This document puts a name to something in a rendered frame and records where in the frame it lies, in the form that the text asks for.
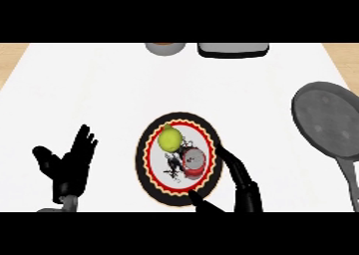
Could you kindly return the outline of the black red patterned plate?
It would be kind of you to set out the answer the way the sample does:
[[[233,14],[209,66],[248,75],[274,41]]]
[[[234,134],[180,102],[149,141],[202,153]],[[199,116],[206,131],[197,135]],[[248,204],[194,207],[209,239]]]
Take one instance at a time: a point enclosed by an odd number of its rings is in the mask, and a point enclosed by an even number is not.
[[[157,143],[165,125],[171,125],[181,134],[180,147],[174,152],[165,152]],[[190,190],[200,197],[209,195],[221,174],[221,160],[214,152],[217,144],[218,136],[211,124],[190,113],[165,114],[147,125],[137,145],[135,172],[141,188],[156,202],[183,207],[190,206]],[[203,173],[197,179],[185,178],[181,169],[181,155],[193,147],[205,155]]]

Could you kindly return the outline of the grey round container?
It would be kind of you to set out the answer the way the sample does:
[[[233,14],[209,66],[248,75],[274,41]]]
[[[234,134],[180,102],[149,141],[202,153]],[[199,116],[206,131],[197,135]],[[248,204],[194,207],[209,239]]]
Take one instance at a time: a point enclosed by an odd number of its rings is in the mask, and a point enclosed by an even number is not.
[[[181,51],[184,43],[146,43],[150,53],[157,56],[171,56]]]

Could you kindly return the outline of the red can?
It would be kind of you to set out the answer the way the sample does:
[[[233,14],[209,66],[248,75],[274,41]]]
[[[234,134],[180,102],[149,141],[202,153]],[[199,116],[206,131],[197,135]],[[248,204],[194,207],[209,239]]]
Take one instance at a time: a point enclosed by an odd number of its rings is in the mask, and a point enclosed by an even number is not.
[[[183,175],[188,179],[197,179],[202,176],[205,168],[205,155],[197,148],[190,148],[181,155]]]

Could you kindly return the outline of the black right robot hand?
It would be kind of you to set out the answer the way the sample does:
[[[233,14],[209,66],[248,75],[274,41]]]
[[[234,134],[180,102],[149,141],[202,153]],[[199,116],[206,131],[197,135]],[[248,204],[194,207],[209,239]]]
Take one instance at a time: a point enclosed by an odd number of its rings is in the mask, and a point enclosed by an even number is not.
[[[234,184],[234,205],[233,211],[242,212],[261,212],[261,198],[256,183],[252,181],[245,166],[236,156],[218,144],[215,146],[215,155],[222,160],[230,178]],[[202,199],[199,194],[190,190],[187,192],[190,203],[194,207],[196,213],[218,213],[221,209],[215,207],[208,201]]]

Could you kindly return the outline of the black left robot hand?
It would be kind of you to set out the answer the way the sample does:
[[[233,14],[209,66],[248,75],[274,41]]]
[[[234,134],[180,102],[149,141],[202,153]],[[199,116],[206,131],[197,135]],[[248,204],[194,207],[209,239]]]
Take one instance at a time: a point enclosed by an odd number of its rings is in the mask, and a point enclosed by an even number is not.
[[[70,150],[63,157],[41,145],[32,148],[39,170],[52,181],[52,202],[57,204],[63,203],[67,195],[79,197],[85,191],[97,143],[89,127],[81,125]]]

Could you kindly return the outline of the grey frying pan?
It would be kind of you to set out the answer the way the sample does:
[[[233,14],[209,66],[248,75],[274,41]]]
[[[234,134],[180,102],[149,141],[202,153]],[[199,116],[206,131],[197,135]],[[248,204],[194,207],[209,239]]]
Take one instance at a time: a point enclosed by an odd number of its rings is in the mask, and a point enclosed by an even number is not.
[[[347,186],[353,211],[359,212],[359,97],[327,82],[304,85],[290,99],[290,115],[310,145],[336,161]]]

